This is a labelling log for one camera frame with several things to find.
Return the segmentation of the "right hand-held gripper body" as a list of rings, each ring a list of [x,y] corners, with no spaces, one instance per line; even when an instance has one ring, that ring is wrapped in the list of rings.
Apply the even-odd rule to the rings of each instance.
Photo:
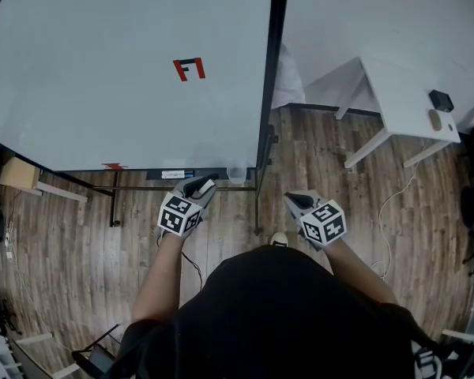
[[[316,251],[342,238],[347,232],[343,209],[334,200],[326,201],[299,219],[301,235]]]

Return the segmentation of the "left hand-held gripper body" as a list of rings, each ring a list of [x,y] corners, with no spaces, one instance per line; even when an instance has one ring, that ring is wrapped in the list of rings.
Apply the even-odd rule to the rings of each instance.
[[[165,196],[157,220],[159,236],[170,233],[187,238],[202,221],[206,210],[206,195],[197,190],[192,197],[186,197],[181,191],[173,190]]]

